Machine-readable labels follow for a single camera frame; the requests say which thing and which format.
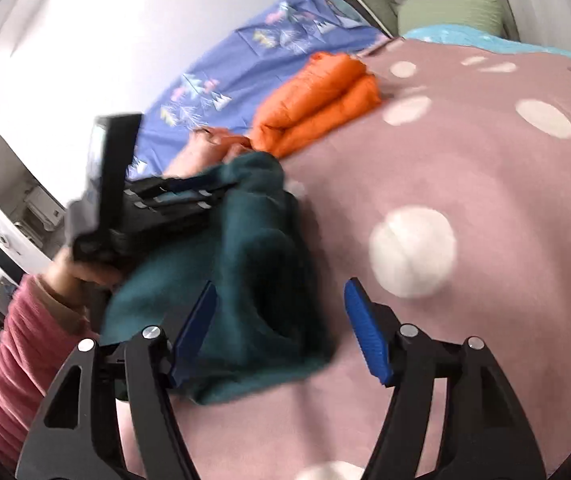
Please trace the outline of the pink sleeved left forearm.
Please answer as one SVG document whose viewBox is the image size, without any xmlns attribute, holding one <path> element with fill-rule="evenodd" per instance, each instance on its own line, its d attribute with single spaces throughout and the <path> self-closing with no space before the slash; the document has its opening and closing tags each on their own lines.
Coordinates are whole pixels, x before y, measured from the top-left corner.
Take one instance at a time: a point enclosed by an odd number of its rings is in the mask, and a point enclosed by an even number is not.
<svg viewBox="0 0 571 480">
<path fill-rule="evenodd" d="M 0 462 L 13 470 L 40 403 L 80 340 L 86 317 L 49 294 L 40 275 L 16 290 L 0 333 Z"/>
</svg>

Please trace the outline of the person's left hand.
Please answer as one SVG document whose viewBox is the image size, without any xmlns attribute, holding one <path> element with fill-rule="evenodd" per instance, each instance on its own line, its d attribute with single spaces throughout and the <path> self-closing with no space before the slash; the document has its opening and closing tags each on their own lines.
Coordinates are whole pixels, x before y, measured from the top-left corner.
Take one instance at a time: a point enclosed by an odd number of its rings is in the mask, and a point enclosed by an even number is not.
<svg viewBox="0 0 571 480">
<path fill-rule="evenodd" d="M 39 278 L 46 292 L 72 310 L 86 307 L 87 284 L 112 288 L 122 281 L 122 273 L 100 263 L 75 261 L 72 251 L 63 247 Z"/>
</svg>

